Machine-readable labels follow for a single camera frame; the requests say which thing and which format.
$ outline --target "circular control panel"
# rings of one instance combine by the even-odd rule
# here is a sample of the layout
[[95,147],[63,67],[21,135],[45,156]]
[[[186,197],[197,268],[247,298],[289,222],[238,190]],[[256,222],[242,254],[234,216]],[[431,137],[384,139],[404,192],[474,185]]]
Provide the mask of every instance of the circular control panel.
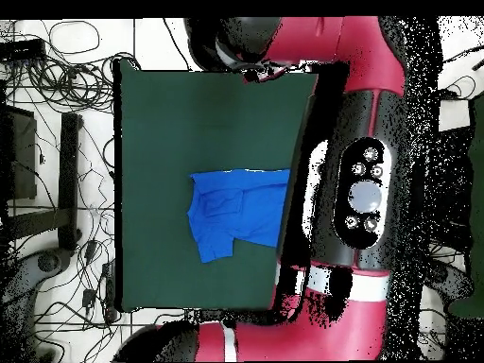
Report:
[[388,148],[375,138],[357,139],[342,153],[333,221],[352,248],[370,248],[383,234],[391,166]]

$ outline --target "red robot arm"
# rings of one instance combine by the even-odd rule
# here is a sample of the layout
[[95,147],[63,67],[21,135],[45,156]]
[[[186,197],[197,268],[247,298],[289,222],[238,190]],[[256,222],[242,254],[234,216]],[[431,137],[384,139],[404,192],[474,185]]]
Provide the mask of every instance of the red robot arm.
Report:
[[[187,22],[192,56],[203,69],[316,61],[321,70],[302,120],[278,246],[273,308],[287,319],[266,326],[201,324],[193,329],[197,339],[191,337],[197,351],[188,358],[375,359],[383,347],[406,138],[398,23],[376,16],[238,17],[215,25]],[[320,144],[325,152],[308,237],[303,199],[309,160]],[[296,277],[289,293],[281,285],[287,276]]]

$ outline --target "blue shirt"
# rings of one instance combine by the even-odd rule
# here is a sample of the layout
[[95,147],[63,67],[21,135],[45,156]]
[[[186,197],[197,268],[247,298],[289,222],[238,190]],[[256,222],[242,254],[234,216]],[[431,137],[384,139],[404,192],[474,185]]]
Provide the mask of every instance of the blue shirt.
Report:
[[233,240],[275,248],[289,169],[192,174],[190,227],[202,263],[233,255]]

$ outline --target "button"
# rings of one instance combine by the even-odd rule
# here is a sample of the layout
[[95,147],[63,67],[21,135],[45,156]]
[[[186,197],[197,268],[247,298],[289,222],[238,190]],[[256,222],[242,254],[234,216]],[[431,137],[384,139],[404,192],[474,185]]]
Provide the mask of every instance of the button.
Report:
[[372,213],[380,206],[382,193],[377,183],[359,181],[352,185],[348,201],[358,213]]
[[376,229],[376,220],[374,218],[367,218],[365,220],[365,230],[372,233]]
[[372,167],[372,176],[380,178],[383,175],[383,168],[380,165],[374,165]]
[[353,173],[356,174],[356,175],[363,175],[363,174],[365,174],[366,168],[365,168],[365,165],[363,163],[356,163],[352,167],[352,170],[353,170]]
[[348,216],[346,217],[346,226],[348,228],[354,228],[358,225],[358,219],[356,217],[353,217],[353,216]]
[[369,147],[363,153],[363,157],[366,159],[367,162],[374,162],[378,157],[378,151],[372,147]]

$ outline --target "green table surface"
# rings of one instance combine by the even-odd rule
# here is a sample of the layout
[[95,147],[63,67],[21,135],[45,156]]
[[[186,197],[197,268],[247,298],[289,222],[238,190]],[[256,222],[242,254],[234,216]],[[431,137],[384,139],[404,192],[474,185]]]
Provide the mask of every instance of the green table surface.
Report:
[[267,308],[275,249],[234,240],[233,257],[202,264],[186,215],[189,175],[289,168],[316,77],[245,84],[127,62],[121,73],[123,309]]

